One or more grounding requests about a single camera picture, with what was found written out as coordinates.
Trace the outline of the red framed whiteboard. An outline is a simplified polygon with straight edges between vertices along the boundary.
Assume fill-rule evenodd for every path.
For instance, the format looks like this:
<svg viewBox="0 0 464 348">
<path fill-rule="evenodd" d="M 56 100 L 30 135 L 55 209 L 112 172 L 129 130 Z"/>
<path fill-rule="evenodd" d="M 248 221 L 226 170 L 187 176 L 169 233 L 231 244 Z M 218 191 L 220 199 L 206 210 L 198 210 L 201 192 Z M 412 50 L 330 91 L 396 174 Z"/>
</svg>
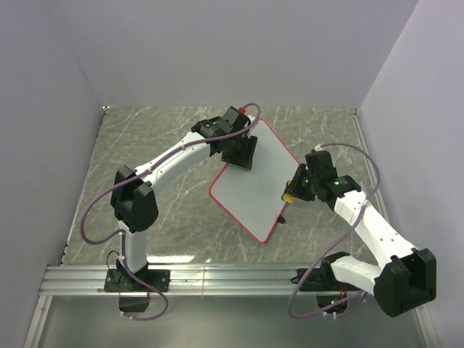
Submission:
<svg viewBox="0 0 464 348">
<path fill-rule="evenodd" d="M 299 165 L 296 157 L 261 119 L 252 134 L 257 145 L 252 169 L 226 164 L 210 185 L 210 197 L 257 242 L 264 244 L 286 203 L 281 196 Z"/>
</svg>

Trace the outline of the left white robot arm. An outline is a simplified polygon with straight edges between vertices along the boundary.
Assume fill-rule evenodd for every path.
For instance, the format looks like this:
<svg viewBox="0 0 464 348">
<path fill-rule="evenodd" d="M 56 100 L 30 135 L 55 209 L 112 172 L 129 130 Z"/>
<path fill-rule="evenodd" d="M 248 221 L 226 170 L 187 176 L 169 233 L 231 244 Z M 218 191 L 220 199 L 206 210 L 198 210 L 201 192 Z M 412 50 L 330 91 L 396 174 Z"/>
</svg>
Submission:
<svg viewBox="0 0 464 348">
<path fill-rule="evenodd" d="M 257 117 L 231 107 L 222 116 L 197 122 L 176 145 L 152 161 L 117 171 L 110 199 L 121 237 L 116 268 L 129 291 L 153 283 L 146 258 L 146 232 L 159 217 L 157 195 L 181 173 L 215 154 L 228 164 L 251 170 L 257 137 L 250 131 L 257 122 Z"/>
</svg>

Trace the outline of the yellow whiteboard eraser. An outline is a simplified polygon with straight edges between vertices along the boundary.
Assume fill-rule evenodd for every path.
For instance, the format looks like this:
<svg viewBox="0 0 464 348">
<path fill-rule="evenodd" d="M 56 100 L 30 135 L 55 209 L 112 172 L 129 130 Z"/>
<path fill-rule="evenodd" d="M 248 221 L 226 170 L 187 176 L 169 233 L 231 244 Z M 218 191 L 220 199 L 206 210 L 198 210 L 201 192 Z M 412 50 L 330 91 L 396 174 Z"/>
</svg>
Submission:
<svg viewBox="0 0 464 348">
<path fill-rule="evenodd" d="M 285 193 L 283 196 L 282 196 L 282 200 L 284 200 L 286 203 L 293 203 L 294 202 L 294 196 L 290 193 Z"/>
</svg>

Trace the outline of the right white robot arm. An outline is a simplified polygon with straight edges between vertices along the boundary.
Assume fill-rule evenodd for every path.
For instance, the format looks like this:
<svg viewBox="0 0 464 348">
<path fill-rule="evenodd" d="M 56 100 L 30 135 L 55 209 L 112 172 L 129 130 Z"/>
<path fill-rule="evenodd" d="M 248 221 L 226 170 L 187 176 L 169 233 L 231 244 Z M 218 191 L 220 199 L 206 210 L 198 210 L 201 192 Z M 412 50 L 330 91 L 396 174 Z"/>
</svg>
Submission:
<svg viewBox="0 0 464 348">
<path fill-rule="evenodd" d="M 372 294 L 392 318 L 435 300 L 434 254 L 417 249 L 395 231 L 353 178 L 339 177 L 334 167 L 311 170 L 300 164 L 286 184 L 283 198 L 326 203 L 349 224 L 349 232 L 362 239 L 376 260 L 372 265 L 347 252 L 324 252 L 312 270 L 300 269 L 292 280 L 305 291 L 337 290 L 346 284 Z"/>
</svg>

